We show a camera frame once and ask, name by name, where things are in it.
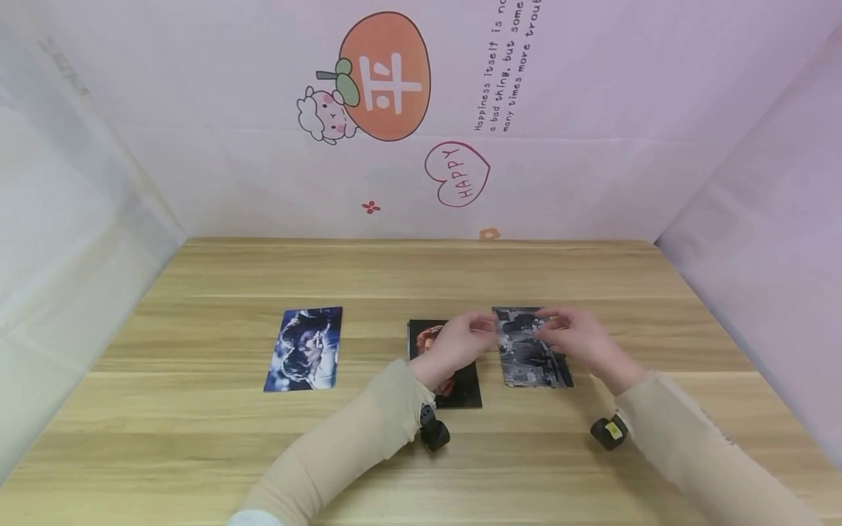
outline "beige long sleeve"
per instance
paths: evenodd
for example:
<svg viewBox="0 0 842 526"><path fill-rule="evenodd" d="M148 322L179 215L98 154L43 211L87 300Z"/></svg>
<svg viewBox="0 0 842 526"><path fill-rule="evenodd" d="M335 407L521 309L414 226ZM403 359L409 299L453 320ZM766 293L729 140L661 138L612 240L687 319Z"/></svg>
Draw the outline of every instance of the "beige long sleeve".
<svg viewBox="0 0 842 526"><path fill-rule="evenodd" d="M299 437L252 488L229 524L307 526L345 487L411 442L434 396L406 362L389 364L347 406Z"/></svg>
<svg viewBox="0 0 842 526"><path fill-rule="evenodd" d="M616 398L631 439L717 526L820 526L775 477L726 438L672 380L650 372Z"/></svg>

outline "hand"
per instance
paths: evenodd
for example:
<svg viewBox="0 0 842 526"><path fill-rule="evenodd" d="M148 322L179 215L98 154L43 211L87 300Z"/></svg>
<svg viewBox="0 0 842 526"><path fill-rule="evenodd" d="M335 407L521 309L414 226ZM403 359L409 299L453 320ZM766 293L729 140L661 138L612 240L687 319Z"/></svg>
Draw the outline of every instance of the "hand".
<svg viewBox="0 0 842 526"><path fill-rule="evenodd" d="M590 312L550 307L536 312L536 316L550 317L536 337L549 343L554 351L581 361L614 396L646 376L646 370L623 352Z"/></svg>
<svg viewBox="0 0 842 526"><path fill-rule="evenodd" d="M457 370L474 363L497 341L490 312L465 312L448 321L426 353L409 363L415 377L428 389L450 378Z"/></svg>

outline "pink wall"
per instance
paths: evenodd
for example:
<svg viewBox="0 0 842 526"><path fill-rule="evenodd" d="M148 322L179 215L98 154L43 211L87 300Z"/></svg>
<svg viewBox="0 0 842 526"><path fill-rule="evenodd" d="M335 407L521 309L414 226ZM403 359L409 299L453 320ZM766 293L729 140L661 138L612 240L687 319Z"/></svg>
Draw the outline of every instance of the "pink wall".
<svg viewBox="0 0 842 526"><path fill-rule="evenodd" d="M658 243L842 466L842 26Z"/></svg>

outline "white backdrop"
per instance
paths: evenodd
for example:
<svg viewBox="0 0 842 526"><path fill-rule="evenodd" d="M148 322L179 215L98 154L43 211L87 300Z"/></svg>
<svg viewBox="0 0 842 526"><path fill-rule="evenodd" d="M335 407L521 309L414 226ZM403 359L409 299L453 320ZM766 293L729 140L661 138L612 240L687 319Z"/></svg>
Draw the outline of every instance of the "white backdrop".
<svg viewBox="0 0 842 526"><path fill-rule="evenodd" d="M838 36L825 42L841 2L0 8L0 242L14 255L0 258L0 418L16 430L0 479L184 239L179 223L655 240L679 213L662 246L839 463L839 424L817 422L839 364L840 188L826 178L842 58ZM404 91L366 100L398 71Z"/></svg>
<svg viewBox="0 0 842 526"><path fill-rule="evenodd" d="M842 467L842 28L659 244Z"/></svg>
<svg viewBox="0 0 842 526"><path fill-rule="evenodd" d="M190 235L473 238L497 228L503 238L653 241L842 9L835 0L25 5ZM429 59L405 27L382 19L342 47L357 22L386 10L414 22ZM394 104L367 111L361 102L353 137L315 141L297 101L308 86L333 91L336 82L317 71L335 72L340 50L362 72L360 49L383 55L381 73L370 72L381 80L392 78L388 51L403 53L402 80L422 80L422 92L402 94L401 117ZM365 132L411 131L402 120L428 90L414 133L386 142ZM372 102L392 97L374 93ZM462 150L460 161L475 165L461 179L474 200L461 208L443 205L440 183L425 172L446 141L471 146L490 166L480 193L485 165ZM370 201L380 210L362 206Z"/></svg>
<svg viewBox="0 0 842 526"><path fill-rule="evenodd" d="M60 51L27 48L45 40L0 15L2 483L184 233Z"/></svg>

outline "orange pumpkin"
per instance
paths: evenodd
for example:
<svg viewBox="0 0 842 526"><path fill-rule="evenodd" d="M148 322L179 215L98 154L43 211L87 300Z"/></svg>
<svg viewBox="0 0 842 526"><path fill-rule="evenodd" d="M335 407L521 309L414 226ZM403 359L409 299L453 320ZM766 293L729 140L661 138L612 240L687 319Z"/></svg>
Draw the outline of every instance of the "orange pumpkin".
<svg viewBox="0 0 842 526"><path fill-rule="evenodd" d="M424 120L429 106L427 46L412 20L400 13L375 13L345 35L339 58L348 59L360 102L346 106L365 133L400 141Z"/></svg>

